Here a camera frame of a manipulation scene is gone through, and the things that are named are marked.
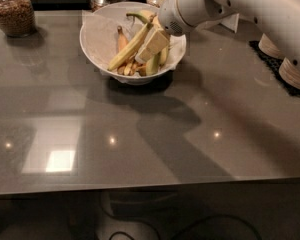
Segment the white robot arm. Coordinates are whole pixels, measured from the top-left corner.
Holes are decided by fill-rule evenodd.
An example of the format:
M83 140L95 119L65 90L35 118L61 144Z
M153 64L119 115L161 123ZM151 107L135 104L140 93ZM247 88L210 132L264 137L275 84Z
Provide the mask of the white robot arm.
M157 15L166 33L182 36L233 13L252 21L300 71L300 0L164 0Z

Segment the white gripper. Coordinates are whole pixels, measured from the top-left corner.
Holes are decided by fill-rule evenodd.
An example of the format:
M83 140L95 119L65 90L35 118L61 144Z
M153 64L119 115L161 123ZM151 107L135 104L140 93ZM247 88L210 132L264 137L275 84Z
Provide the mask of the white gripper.
M158 11L161 27L172 36L182 36L194 29L183 19L178 5L178 0L164 0ZM154 28L147 35L145 46L135 56L138 63L146 63L169 44L170 36L162 28Z

